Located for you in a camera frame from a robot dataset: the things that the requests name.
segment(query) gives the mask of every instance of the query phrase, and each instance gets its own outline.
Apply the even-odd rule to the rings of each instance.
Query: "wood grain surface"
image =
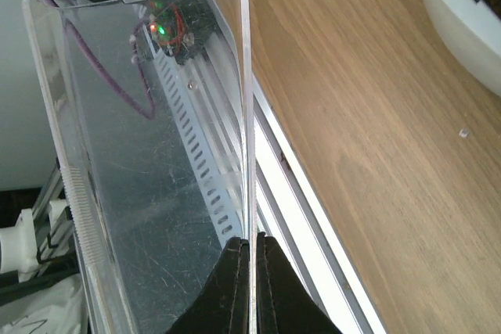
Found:
[[[251,24],[254,72],[387,330],[500,333],[501,99],[421,0],[251,0]]]

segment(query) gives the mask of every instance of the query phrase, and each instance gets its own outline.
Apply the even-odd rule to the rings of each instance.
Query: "white plastic fitting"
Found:
[[[0,274],[27,273],[38,266],[31,209],[21,210],[14,227],[0,229]]]

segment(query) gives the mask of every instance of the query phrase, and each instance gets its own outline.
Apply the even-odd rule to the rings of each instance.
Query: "scratched plastic surface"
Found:
[[[60,10],[24,3],[91,314],[110,332],[169,329],[202,290],[225,241],[247,225],[244,173],[253,163],[243,109],[252,101],[240,79],[248,28],[240,0],[216,0],[228,24],[208,0],[154,1]],[[196,39],[185,56],[193,36],[178,48],[146,32],[149,14],[175,16],[173,7]],[[70,23],[122,92],[91,66]]]

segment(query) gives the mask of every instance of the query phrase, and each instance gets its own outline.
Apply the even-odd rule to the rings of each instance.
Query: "purple cable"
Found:
[[[44,0],[48,5],[59,8],[57,3],[54,0]],[[132,35],[135,36],[137,32],[139,31],[139,28],[142,27],[142,25],[145,23],[144,20],[138,23],[138,25],[135,26],[134,30],[132,31]],[[96,73],[101,76],[101,78],[116,92],[130,107],[132,107],[136,112],[139,114],[143,115],[146,119],[153,119],[155,117],[155,103],[153,101],[153,97],[151,96],[150,92],[150,87],[146,82],[146,78],[144,76],[144,71],[142,70],[141,65],[139,64],[139,57],[138,57],[138,46],[137,42],[131,41],[132,45],[132,51],[134,53],[133,59],[135,60],[134,63],[138,67],[139,71],[139,77],[141,78],[142,86],[145,89],[146,92],[146,97],[148,98],[148,103],[150,104],[149,110],[145,110],[139,105],[108,73],[108,71],[104,68],[104,66],[98,61],[92,50],[88,47],[87,43],[85,43],[84,38],[81,36],[80,32],[78,31],[77,27],[74,26],[74,24],[66,20],[65,23],[65,29],[67,34],[71,34],[75,41],[77,42],[78,47],[80,48],[81,52],[84,54],[84,56],[87,58],[88,62],[91,64],[91,66],[94,68]]]

